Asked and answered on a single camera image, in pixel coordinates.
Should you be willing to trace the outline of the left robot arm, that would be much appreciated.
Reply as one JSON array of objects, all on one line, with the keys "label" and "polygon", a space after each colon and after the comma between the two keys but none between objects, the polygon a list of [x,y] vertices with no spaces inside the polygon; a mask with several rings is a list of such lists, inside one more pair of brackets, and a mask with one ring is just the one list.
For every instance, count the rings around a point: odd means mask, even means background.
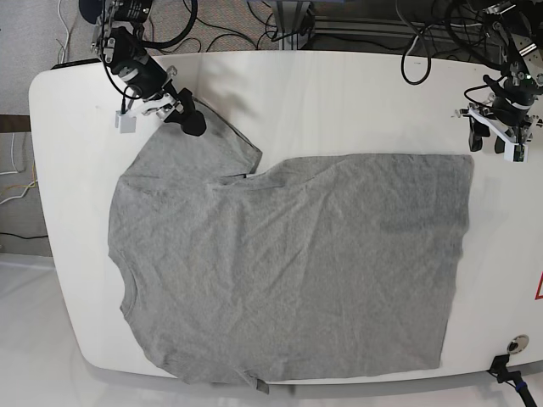
[{"label": "left robot arm", "polygon": [[[499,62],[477,52],[453,30],[452,14],[463,4],[482,14],[485,34],[500,49]],[[452,1],[445,9],[445,29],[462,51],[500,74],[497,79],[484,75],[483,85],[464,91],[469,104],[458,114],[469,119],[470,151],[480,151],[484,139],[496,135],[495,153],[509,162],[526,162],[538,123],[530,110],[542,96],[542,2]]]}]

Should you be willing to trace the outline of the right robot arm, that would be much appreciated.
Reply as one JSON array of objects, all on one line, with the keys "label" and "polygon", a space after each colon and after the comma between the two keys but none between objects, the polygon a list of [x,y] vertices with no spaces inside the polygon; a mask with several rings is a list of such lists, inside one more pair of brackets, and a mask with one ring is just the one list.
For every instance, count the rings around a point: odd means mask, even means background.
[{"label": "right robot arm", "polygon": [[193,94],[178,91],[173,80],[174,66],[163,68],[149,53],[179,44],[193,28],[198,3],[191,2],[189,18],[181,33],[166,42],[143,39],[144,22],[151,1],[102,1],[96,18],[92,50],[104,67],[113,88],[121,95],[115,112],[115,128],[121,134],[133,133],[137,117],[156,114],[165,123],[178,124],[189,136],[200,137],[206,131],[204,115],[196,109]]}]

